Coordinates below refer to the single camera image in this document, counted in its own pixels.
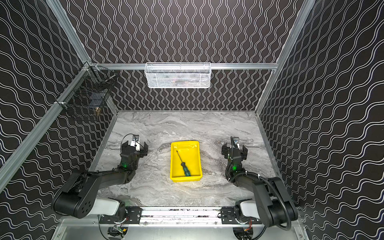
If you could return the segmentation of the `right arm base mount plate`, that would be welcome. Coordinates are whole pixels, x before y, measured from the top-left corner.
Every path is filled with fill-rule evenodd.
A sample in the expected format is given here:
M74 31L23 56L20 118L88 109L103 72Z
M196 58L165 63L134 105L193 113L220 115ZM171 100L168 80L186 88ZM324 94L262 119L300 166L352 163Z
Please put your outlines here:
M222 207L217 217L221 219L223 225L262 225L262 222L258 218L246 217L237 206Z

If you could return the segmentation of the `green black screwdriver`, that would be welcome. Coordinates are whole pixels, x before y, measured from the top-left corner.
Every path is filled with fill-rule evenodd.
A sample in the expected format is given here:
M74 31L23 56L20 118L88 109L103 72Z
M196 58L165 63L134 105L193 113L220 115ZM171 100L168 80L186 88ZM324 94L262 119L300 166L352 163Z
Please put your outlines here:
M191 176L192 176L192 175L191 175L191 172L189 171L189 169L188 169L186 163L182 160L179 151L177 151L177 154L178 154L178 157L179 157L179 159L180 159L180 161L181 161L181 166L182 166L182 168L183 168L183 171L184 171L185 176L186 176L186 177L191 177Z

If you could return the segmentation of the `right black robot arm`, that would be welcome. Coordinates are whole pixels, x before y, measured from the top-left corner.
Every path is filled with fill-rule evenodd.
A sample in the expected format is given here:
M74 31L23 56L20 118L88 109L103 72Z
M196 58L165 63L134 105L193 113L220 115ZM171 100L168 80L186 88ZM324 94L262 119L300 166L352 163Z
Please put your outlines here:
M225 177L236 187L253 193L249 200L235 204L235 216L240 223L260 221L265 227L279 227L288 231L299 217L298 210L279 177L266 178L247 171L242 163L247 159L248 149L240 146L237 137L230 138L230 144L222 146L222 155L228 160Z

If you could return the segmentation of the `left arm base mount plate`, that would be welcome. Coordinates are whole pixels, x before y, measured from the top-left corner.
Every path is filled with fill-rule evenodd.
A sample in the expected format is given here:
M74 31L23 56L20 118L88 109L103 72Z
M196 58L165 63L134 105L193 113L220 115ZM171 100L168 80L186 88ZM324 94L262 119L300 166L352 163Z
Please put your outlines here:
M119 209L113 216L102 215L99 224L139 224L143 209L140 207L126 207Z

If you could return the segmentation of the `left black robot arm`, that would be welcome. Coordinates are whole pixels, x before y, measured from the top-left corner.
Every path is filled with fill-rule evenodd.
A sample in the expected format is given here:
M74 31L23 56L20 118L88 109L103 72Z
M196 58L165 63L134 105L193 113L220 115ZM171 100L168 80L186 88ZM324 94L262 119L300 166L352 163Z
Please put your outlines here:
M116 168L72 174L53 197L52 210L59 215L84 218L91 213L100 189L129 183L136 174L139 160L148 154L148 145L140 143L140 136L131 135L131 141L121 141L121 161Z

